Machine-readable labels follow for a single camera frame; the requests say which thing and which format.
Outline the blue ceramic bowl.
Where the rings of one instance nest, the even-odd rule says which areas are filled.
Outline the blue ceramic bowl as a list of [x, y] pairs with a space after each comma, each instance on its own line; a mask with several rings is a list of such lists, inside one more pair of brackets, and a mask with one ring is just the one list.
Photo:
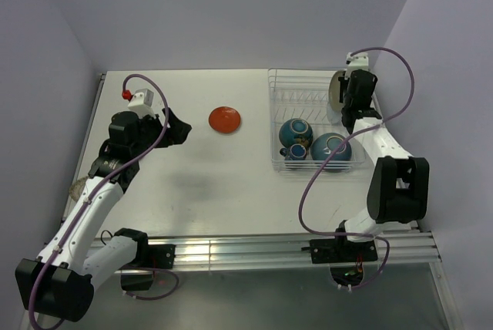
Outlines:
[[333, 161], [349, 161], [352, 157], [352, 148], [349, 143], [343, 143], [344, 136], [339, 133], [324, 133], [313, 141], [310, 147], [312, 160], [324, 161], [334, 155]]

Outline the grey round plate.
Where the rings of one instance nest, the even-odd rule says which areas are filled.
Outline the grey round plate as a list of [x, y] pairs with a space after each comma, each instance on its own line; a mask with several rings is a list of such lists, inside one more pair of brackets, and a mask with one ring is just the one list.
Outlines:
[[328, 88], [328, 105], [335, 113], [341, 113], [344, 106], [340, 101], [340, 79], [343, 79], [344, 75], [344, 70], [337, 70], [332, 75]]

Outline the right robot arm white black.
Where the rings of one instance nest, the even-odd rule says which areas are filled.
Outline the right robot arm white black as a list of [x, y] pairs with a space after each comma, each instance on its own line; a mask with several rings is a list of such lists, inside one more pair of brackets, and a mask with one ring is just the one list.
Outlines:
[[377, 77], [365, 69], [347, 69], [338, 78], [342, 124], [374, 165], [366, 206], [344, 222], [346, 234], [334, 243], [335, 255], [348, 261], [360, 243], [379, 235], [389, 223], [408, 224], [424, 218], [428, 207], [430, 166], [413, 157], [384, 125], [373, 106]]

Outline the dark blue mug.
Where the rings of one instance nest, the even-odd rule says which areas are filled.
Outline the dark blue mug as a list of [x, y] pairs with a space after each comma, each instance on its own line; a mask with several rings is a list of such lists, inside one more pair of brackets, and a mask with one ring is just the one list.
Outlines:
[[280, 149], [280, 155], [285, 160], [303, 161], [307, 157], [307, 148], [300, 143], [295, 143], [290, 147]]

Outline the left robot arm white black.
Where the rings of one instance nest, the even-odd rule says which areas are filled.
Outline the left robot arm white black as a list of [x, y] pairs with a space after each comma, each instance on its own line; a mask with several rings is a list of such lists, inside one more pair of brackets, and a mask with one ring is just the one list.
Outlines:
[[54, 238], [37, 258], [22, 259], [15, 279], [30, 325], [37, 315], [77, 322], [88, 311], [96, 290], [120, 268], [156, 270], [149, 238], [121, 228], [96, 253], [89, 249], [102, 222], [139, 172], [139, 160], [155, 148], [184, 143], [192, 127], [170, 109], [163, 118], [132, 111], [112, 116], [109, 137], [93, 161], [82, 194]]

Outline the orange saucer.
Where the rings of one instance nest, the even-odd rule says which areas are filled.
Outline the orange saucer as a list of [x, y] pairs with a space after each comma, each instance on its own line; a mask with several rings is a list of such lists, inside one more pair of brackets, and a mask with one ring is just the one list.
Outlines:
[[209, 115], [210, 127], [222, 134], [230, 134], [240, 128], [240, 113], [229, 106], [219, 106], [213, 109]]

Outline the beige interior dark bowl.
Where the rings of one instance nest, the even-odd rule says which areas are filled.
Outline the beige interior dark bowl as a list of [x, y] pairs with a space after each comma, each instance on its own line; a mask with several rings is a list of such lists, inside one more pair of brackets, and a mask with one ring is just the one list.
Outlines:
[[300, 144], [308, 149], [313, 142], [314, 132], [306, 120], [293, 118], [281, 126], [278, 137], [280, 143], [286, 148]]

